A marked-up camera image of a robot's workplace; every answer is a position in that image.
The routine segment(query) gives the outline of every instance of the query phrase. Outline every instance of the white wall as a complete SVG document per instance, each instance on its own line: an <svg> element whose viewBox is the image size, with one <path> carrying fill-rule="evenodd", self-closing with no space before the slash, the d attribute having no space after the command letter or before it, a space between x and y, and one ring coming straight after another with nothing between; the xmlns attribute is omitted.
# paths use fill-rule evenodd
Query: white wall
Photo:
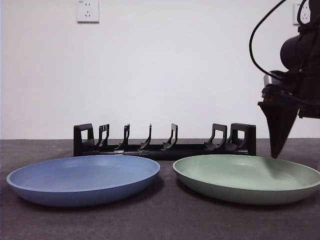
<svg viewBox="0 0 320 240"><path fill-rule="evenodd" d="M100 0L100 24L77 24L76 0L1 1L1 138L71 139L73 125L110 123L111 138L208 138L212 123L269 136L263 73L251 63L255 24L279 0ZM256 58L284 70L293 0L261 27ZM291 137L320 137L298 119Z"/></svg>

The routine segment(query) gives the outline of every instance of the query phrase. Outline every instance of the wall socket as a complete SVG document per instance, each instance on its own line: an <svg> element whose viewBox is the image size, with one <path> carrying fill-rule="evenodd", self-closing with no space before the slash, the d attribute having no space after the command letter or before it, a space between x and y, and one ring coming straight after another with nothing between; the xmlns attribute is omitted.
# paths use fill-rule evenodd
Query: wall socket
<svg viewBox="0 0 320 240"><path fill-rule="evenodd" d="M295 2L293 4L293 25L299 25L298 23L298 11L301 6L301 2ZM309 9L309 0L305 2L301 11L301 22L307 24L310 22L311 12Z"/></svg>
<svg viewBox="0 0 320 240"><path fill-rule="evenodd" d="M99 23L99 0L78 0L76 20L80 23Z"/></svg>

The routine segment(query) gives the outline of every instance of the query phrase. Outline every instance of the black cable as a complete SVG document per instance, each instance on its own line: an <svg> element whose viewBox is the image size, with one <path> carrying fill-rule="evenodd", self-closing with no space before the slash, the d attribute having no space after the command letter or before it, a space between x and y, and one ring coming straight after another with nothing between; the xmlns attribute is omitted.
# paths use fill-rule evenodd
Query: black cable
<svg viewBox="0 0 320 240"><path fill-rule="evenodd" d="M249 41L249 51L250 51L250 57L251 57L251 60L253 62L253 64L263 73L265 73L266 75L274 78L274 79L277 79L277 80L281 80L279 77L277 77L276 75L273 75L272 73L270 72L267 72L266 70L264 70L255 60L255 57L254 57L254 54L253 54L253 50L252 50L252 42L253 42L253 39L254 39L254 36L256 34L256 31L258 30L258 28L260 27L260 25L278 8L280 7L285 1L287 0L282 0L280 1L274 8L272 8L262 19L261 21L255 26L255 28L253 29L252 31L252 34L251 34L251 37L250 37L250 41Z"/></svg>
<svg viewBox="0 0 320 240"><path fill-rule="evenodd" d="M305 5L306 1L307 1L307 0L303 0L303 1L302 1L301 5L300 5L300 7L299 7L299 10L298 10L297 21L298 21L298 23L299 23L301 26L306 25L305 23L303 23L303 22L301 21L301 12L302 12L302 9L304 8L304 5Z"/></svg>

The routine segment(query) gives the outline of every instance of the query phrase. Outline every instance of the gray table surface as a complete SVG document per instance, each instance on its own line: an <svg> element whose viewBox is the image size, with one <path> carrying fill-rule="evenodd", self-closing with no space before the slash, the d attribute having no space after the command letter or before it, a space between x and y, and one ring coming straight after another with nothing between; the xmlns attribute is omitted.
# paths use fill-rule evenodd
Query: gray table surface
<svg viewBox="0 0 320 240"><path fill-rule="evenodd" d="M159 162L159 176L143 192L94 207L29 203L6 182L17 168L72 155L72 140L1 141L2 240L320 240L320 191L286 205L223 202L181 184L172 161ZM270 155L267 139L257 140L257 155ZM279 158L316 169L320 139L289 139Z"/></svg>

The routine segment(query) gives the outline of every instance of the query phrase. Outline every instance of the dish rack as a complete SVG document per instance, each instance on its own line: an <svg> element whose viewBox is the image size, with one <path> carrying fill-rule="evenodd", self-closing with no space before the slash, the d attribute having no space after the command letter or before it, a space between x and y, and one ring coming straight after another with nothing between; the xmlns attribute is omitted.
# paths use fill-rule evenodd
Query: dish rack
<svg viewBox="0 0 320 240"><path fill-rule="evenodd" d="M178 143L178 125L171 124L171 134L162 144L151 143L152 125L149 125L149 136L141 144L129 144L130 124L124 126L123 141L119 144L109 144L110 125L99 127L99 139L95 143L93 126L91 123L75 125L73 127L73 156L88 155L130 155L144 157L152 160L176 161L181 158L211 155L233 154L256 156L256 126L232 123L230 136L227 138L226 125L212 125L211 137L203 143ZM82 132L87 131L87 139L82 138ZM221 131L223 137L219 143L215 139L216 131ZM239 137L239 131L244 132L244 137Z"/></svg>

